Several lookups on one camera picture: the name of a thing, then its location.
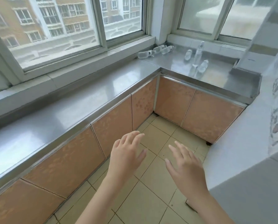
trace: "forearm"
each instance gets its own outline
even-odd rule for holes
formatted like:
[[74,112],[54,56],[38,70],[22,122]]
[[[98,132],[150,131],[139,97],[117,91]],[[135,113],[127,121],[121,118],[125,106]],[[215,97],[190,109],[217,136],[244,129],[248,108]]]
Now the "forearm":
[[105,177],[99,189],[78,218],[76,224],[98,224],[104,223],[107,211],[118,195],[122,185],[113,184],[109,177]]
[[235,224],[210,193],[200,198],[196,211],[207,224]]

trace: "right hand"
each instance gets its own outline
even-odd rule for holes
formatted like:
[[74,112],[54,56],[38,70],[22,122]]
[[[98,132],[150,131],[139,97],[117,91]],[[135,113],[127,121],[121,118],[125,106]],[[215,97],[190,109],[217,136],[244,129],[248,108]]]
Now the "right hand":
[[177,141],[174,143],[176,148],[171,145],[169,148],[176,159],[178,169],[175,170],[168,159],[165,159],[166,168],[178,189],[188,199],[190,206],[196,210],[199,203],[209,196],[204,169],[200,159],[192,151]]

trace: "cabinet door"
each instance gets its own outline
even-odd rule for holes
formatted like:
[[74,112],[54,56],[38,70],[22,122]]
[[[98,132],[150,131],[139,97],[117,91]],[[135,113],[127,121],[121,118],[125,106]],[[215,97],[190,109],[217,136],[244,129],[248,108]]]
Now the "cabinet door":
[[0,194],[0,224],[43,224],[63,201],[19,179]]
[[134,130],[137,129],[137,127],[139,127],[139,125],[152,113],[155,102],[156,84],[157,79],[153,79],[151,82],[132,94]]
[[127,98],[92,124],[105,157],[111,153],[116,140],[132,132],[132,100]]
[[160,77],[155,113],[180,126],[194,93],[191,87]]
[[197,90],[182,127],[214,143],[242,111],[238,105]]
[[104,160],[89,127],[23,178],[67,198]]

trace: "left hand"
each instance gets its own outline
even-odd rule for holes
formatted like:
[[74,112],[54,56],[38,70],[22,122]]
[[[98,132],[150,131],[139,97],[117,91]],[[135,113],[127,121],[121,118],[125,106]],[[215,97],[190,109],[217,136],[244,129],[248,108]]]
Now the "left hand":
[[115,141],[106,176],[114,185],[122,186],[146,157],[146,150],[143,150],[138,157],[136,155],[137,146],[143,136],[143,133],[133,131]]

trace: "plastic water bottle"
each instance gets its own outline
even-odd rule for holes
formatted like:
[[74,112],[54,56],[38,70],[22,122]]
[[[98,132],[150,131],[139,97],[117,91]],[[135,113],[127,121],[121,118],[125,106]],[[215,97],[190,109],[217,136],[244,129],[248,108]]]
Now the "plastic water bottle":
[[167,45],[160,45],[160,46],[158,46],[158,47],[155,47],[155,48],[153,49],[153,51],[155,51],[156,53],[160,53],[161,50],[164,49],[164,48],[166,48],[166,47],[167,47]]
[[153,50],[139,52],[138,53],[138,58],[139,59],[145,59],[145,58],[148,58],[149,56],[153,56],[154,54],[155,54],[155,51],[153,51]]
[[197,71],[200,72],[200,73],[204,73],[205,70],[207,69],[208,65],[209,65],[209,61],[208,60],[203,61],[199,65],[199,67],[197,68]]
[[196,53],[195,53],[195,56],[194,56],[194,60],[193,60],[193,63],[192,63],[193,66],[198,66],[198,64],[201,60],[203,48],[204,48],[204,41],[202,41],[200,43],[200,45],[197,47],[197,50],[196,50]]
[[168,53],[168,52],[171,52],[173,49],[174,49],[174,46],[167,46],[166,48],[163,48],[163,49],[161,50],[161,52],[162,52],[162,54],[164,55],[164,54],[166,54],[166,53]]
[[189,49],[189,50],[186,52],[185,60],[188,61],[189,59],[191,59],[191,56],[192,56],[192,50]]

